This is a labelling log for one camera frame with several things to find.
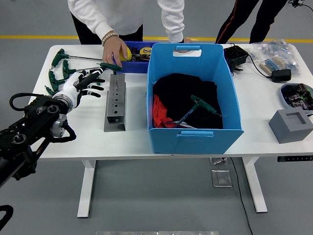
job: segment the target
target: yellow floor line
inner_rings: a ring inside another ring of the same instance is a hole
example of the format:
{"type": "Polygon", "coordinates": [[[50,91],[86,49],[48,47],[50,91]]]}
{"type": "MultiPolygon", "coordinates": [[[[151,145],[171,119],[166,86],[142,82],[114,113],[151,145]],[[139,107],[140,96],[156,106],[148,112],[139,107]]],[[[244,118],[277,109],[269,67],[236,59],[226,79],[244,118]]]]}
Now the yellow floor line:
{"type": "MultiPolygon", "coordinates": [[[[215,42],[216,38],[211,37],[189,37],[193,41],[215,42]]],[[[78,39],[78,36],[66,35],[0,35],[0,39],[78,39]]],[[[167,37],[150,37],[145,36],[143,40],[148,41],[167,41],[167,37]]],[[[266,38],[265,41],[275,40],[274,38],[266,38]]],[[[287,43],[313,43],[313,39],[285,39],[287,43]]],[[[249,38],[230,38],[229,42],[249,42],[249,38]]]]}

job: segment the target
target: hand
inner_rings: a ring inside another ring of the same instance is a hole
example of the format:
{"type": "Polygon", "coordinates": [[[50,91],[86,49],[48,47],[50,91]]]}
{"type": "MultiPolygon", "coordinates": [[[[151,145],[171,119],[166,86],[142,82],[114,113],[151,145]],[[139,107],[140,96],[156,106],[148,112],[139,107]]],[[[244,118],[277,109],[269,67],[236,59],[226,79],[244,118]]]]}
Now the hand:
{"type": "Polygon", "coordinates": [[[192,40],[189,38],[183,38],[184,43],[192,43],[192,40]]]}
{"type": "Polygon", "coordinates": [[[122,67],[119,55],[120,50],[122,50],[123,57],[127,58],[127,46],[125,42],[117,36],[112,36],[108,38],[104,43],[103,47],[103,56],[102,56],[103,62],[114,65],[113,61],[114,56],[116,64],[122,67]]]}

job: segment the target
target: black pants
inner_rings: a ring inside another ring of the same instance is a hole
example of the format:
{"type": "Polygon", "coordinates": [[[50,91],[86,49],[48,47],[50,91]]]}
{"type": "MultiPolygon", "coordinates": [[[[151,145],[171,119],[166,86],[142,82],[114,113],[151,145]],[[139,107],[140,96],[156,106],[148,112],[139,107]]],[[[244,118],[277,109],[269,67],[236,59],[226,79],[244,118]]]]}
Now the black pants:
{"type": "MultiPolygon", "coordinates": [[[[248,19],[259,0],[236,0],[234,8],[222,25],[216,38],[218,44],[225,44],[236,30],[248,19]]],[[[250,43],[262,42],[274,23],[274,18],[287,0],[263,0],[250,34],[250,43]]]]}
{"type": "MultiPolygon", "coordinates": [[[[97,45],[101,44],[102,40],[98,37],[97,34],[91,32],[91,30],[84,23],[80,22],[75,16],[72,14],[72,18],[74,21],[74,25],[76,28],[76,32],[79,38],[79,41],[82,45],[97,45]]],[[[143,37],[143,26],[141,25],[137,32],[128,34],[128,35],[119,35],[119,38],[123,41],[131,41],[131,42],[142,42],[143,37]]]]}

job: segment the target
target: black cloth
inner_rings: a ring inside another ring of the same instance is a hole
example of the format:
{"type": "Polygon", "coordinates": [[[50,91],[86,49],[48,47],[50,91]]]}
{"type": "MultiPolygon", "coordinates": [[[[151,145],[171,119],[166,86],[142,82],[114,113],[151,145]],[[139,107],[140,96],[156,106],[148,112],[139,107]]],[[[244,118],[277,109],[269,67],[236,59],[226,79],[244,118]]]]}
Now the black cloth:
{"type": "MultiPolygon", "coordinates": [[[[248,19],[259,0],[236,0],[233,10],[222,25],[216,38],[218,44],[225,44],[236,30],[248,19]]],[[[255,24],[250,34],[250,43],[262,42],[274,23],[274,18],[287,0],[263,0],[258,10],[255,24]]]]}
{"type": "MultiPolygon", "coordinates": [[[[173,121],[180,120],[188,113],[195,102],[191,95],[202,99],[221,114],[217,99],[217,86],[211,81],[201,81],[197,76],[172,73],[160,78],[153,85],[153,94],[156,94],[167,108],[167,117],[173,121]]],[[[199,107],[188,118],[187,124],[201,129],[222,129],[223,119],[199,107]]]]}
{"type": "MultiPolygon", "coordinates": [[[[98,37],[97,34],[93,33],[87,25],[79,21],[75,16],[72,15],[75,29],[82,45],[98,45],[102,44],[102,39],[98,37]]],[[[131,42],[142,42],[143,37],[143,25],[139,27],[137,32],[128,35],[119,35],[119,38],[123,41],[131,42]]]]}

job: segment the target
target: t-handle hex wrench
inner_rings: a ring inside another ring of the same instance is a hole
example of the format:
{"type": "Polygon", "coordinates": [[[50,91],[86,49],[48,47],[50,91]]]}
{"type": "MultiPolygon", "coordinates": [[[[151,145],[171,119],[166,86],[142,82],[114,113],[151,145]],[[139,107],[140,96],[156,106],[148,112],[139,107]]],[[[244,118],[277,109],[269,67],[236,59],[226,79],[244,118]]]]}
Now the t-handle hex wrench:
{"type": "Polygon", "coordinates": [[[193,111],[195,111],[198,107],[203,107],[207,111],[222,117],[211,105],[203,101],[202,99],[196,97],[195,95],[191,95],[191,99],[195,102],[195,105],[191,108],[191,110],[186,113],[177,123],[173,128],[177,128],[190,114],[192,114],[193,111]]]}

